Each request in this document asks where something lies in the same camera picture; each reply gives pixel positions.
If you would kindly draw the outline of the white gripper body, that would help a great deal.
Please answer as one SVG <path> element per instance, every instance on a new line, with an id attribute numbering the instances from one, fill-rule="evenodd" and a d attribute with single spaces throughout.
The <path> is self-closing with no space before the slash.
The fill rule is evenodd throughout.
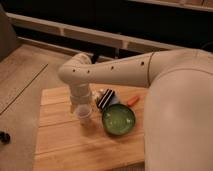
<path id="1" fill-rule="evenodd" d="M 92 91 L 88 84 L 70 85 L 70 101 L 71 112 L 74 112 L 76 108 L 81 104 L 90 104 L 92 99 Z"/>

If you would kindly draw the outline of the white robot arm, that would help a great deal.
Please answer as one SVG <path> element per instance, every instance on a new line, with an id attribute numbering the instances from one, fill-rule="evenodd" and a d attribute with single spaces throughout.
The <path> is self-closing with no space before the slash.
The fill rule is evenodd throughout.
<path id="1" fill-rule="evenodd" d="M 213 54 L 151 52 L 93 64 L 84 53 L 59 69 L 70 100 L 88 103 L 91 83 L 146 87 L 146 171 L 213 171 Z"/>

